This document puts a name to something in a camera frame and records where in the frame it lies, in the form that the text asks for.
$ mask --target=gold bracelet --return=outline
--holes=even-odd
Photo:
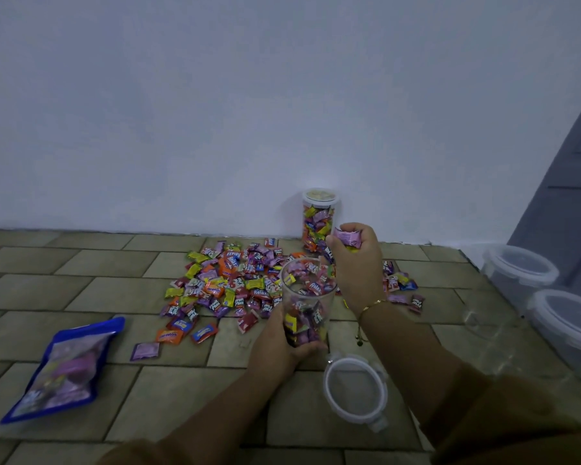
[[[342,299],[342,301],[344,302],[344,305],[349,308],[349,306],[346,304],[346,300]],[[374,303],[371,303],[370,305],[366,305],[364,308],[362,308],[362,311],[359,312],[359,316],[357,317],[357,336],[355,336],[355,339],[357,339],[357,345],[358,346],[362,346],[364,344],[364,341],[368,342],[367,339],[364,339],[362,337],[362,332],[361,332],[361,326],[359,325],[359,322],[362,320],[362,316],[364,315],[364,312],[366,312],[366,310],[368,310],[368,308],[372,308],[374,305],[378,305],[380,303],[383,302],[387,302],[387,300],[377,300]]]

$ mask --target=forearm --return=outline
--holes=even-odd
[[[441,404],[462,361],[390,303],[366,310],[361,327],[404,401],[424,423]]]
[[[183,446],[194,465],[226,463],[275,387],[247,372],[174,430],[169,439]]]

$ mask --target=sleeve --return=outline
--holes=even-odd
[[[192,461],[173,439],[137,439],[116,446],[97,465],[192,465]]]
[[[457,372],[444,401],[421,429],[435,447],[434,464],[508,448],[520,452],[522,446],[546,450],[547,439],[554,445],[564,442],[564,436],[581,442],[581,424],[558,413],[548,392],[514,376],[493,381],[469,365]]]

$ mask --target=door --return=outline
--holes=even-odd
[[[548,258],[558,285],[581,295],[581,114],[508,243]]]

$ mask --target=candy-filled jar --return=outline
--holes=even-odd
[[[331,189],[312,188],[303,193],[303,247],[311,253],[322,253],[325,237],[334,227],[338,195]]]
[[[289,344],[326,342],[326,323],[337,287],[333,266],[318,258],[299,258],[284,265],[280,279]]]

